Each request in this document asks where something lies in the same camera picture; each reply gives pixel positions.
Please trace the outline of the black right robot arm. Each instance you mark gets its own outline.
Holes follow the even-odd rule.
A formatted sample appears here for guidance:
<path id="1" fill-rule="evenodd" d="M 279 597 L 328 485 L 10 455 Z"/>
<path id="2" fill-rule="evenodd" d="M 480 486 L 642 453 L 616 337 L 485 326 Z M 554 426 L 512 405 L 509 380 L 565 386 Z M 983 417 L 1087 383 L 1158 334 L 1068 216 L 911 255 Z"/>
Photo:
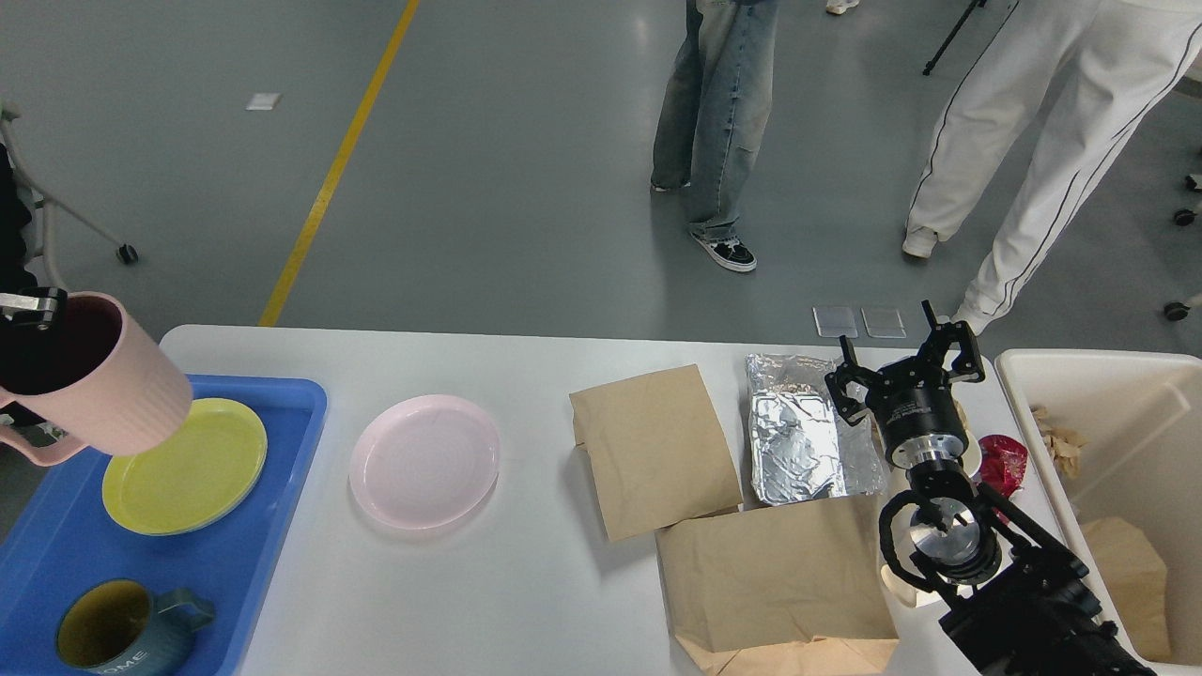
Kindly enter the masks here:
<path id="1" fill-rule="evenodd" d="M 1115 622 L 1099 619 L 1085 564 L 964 469 L 969 435 L 952 389 L 984 379 L 978 338 L 922 308 L 929 334 L 914 356 L 871 370 L 841 336 L 841 363 L 825 376 L 837 413 L 851 426 L 873 419 L 886 462 L 908 481 L 879 514 L 885 565 L 944 599 L 940 628 L 978 674 L 1149 674 Z"/>

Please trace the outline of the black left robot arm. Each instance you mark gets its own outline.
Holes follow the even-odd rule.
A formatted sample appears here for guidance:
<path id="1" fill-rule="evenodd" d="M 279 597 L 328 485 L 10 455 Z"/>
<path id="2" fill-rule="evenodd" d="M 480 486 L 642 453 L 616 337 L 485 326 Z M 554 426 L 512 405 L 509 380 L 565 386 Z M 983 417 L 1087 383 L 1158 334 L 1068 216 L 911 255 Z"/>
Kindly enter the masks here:
<path id="1" fill-rule="evenodd" d="M 2 324 L 13 330 L 54 330 L 66 308 L 63 287 L 38 286 L 26 265 L 24 229 L 32 215 L 18 196 L 14 171 L 2 148 L 1 160 L 1 291 Z"/>

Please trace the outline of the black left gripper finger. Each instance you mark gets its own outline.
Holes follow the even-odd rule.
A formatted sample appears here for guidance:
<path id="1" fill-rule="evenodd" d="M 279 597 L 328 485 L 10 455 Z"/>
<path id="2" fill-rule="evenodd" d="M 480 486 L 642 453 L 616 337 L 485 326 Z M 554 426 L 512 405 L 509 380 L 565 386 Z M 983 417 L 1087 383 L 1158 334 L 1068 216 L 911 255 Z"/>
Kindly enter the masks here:
<path id="1" fill-rule="evenodd" d="M 54 330 L 69 304 L 64 287 L 23 287 L 1 292 L 2 326 L 13 330 Z"/>

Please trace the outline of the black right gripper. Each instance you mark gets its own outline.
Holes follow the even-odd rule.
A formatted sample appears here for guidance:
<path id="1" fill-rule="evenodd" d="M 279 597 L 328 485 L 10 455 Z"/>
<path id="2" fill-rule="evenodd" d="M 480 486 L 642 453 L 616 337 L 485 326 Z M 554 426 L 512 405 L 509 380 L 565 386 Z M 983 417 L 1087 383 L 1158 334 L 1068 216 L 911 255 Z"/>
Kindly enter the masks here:
<path id="1" fill-rule="evenodd" d="M 839 338 L 841 363 L 825 376 L 837 413 L 857 426 L 869 413 L 877 423 L 886 461 L 911 469 L 932 459 L 958 459 L 966 451 L 966 431 L 950 385 L 983 383 L 986 369 L 978 336 L 966 321 L 939 319 L 930 300 L 920 303 L 929 334 L 915 358 L 871 370 L 858 363 L 853 343 Z M 863 401 L 847 393 L 851 385 L 867 390 Z"/>

